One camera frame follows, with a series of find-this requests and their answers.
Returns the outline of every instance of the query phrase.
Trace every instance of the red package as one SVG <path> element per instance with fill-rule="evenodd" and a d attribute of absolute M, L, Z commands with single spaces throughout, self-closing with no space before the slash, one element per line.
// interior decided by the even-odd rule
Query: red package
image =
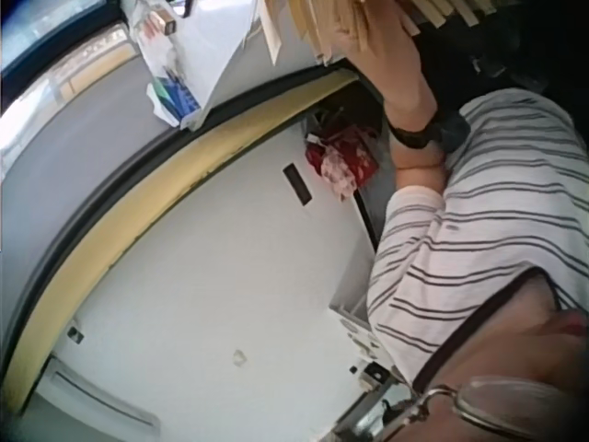
<path fill-rule="evenodd" d="M 306 137 L 306 159 L 343 200 L 352 196 L 378 170 L 367 147 L 368 142 L 375 141 L 376 132 L 355 124 L 329 132 Z"/>

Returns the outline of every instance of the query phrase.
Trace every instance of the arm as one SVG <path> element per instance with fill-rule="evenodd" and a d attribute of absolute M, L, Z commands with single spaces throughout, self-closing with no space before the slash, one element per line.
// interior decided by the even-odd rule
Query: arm
<path fill-rule="evenodd" d="M 419 53 L 402 26 L 404 12 L 394 0 L 366 0 L 368 49 L 335 29 L 335 41 L 347 58 L 382 94 L 390 123 L 410 132 L 423 129 L 437 111 L 437 103 L 422 74 Z M 397 169 L 397 189 L 423 186 L 442 193 L 445 188 L 444 154 L 430 143 L 424 149 L 408 148 L 391 141 Z"/>

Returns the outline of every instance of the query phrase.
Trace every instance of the hand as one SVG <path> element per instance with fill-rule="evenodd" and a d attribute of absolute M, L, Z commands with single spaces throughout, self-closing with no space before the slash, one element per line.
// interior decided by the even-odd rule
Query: hand
<path fill-rule="evenodd" d="M 357 41 L 341 29 L 334 29 L 334 43 L 382 94 L 391 124 L 418 132 L 436 113 L 437 103 L 423 77 L 417 48 L 403 28 L 405 12 L 395 0 L 365 0 L 362 9 L 368 48 L 360 51 Z"/>

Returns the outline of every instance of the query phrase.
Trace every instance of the striped shirt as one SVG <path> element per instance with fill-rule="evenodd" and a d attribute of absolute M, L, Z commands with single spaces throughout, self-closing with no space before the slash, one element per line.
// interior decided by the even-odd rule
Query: striped shirt
<path fill-rule="evenodd" d="M 518 89 L 461 113 L 471 134 L 447 159 L 444 195 L 392 196 L 368 289 L 373 330 L 411 383 L 529 269 L 547 275 L 561 307 L 589 307 L 589 162 L 571 117 Z"/>

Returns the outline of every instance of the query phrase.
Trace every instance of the yellow counter edge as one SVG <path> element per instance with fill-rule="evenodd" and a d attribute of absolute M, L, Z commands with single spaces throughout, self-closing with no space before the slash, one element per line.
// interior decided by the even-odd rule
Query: yellow counter edge
<path fill-rule="evenodd" d="M 20 335 L 2 386 L 9 411 L 21 411 L 67 323 L 136 238 L 232 157 L 357 79 L 335 71 L 237 115 L 184 147 L 110 208 L 55 273 Z"/>

